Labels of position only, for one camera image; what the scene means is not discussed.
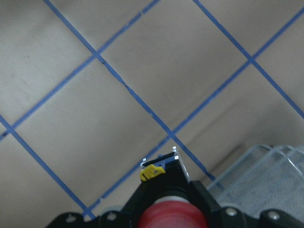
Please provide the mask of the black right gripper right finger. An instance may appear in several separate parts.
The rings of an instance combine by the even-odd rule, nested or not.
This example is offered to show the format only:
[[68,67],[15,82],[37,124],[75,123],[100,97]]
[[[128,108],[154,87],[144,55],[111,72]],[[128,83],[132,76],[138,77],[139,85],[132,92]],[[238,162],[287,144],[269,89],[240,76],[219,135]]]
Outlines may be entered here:
[[190,202],[205,216],[209,228],[221,227],[221,207],[198,180],[190,182]]

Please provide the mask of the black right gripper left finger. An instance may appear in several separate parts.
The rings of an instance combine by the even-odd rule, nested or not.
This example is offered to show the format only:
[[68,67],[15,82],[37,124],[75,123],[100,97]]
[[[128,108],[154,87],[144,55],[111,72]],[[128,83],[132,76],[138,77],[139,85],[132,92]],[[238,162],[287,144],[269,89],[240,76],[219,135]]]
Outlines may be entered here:
[[145,184],[141,183],[121,210],[127,228],[134,228],[143,211]]

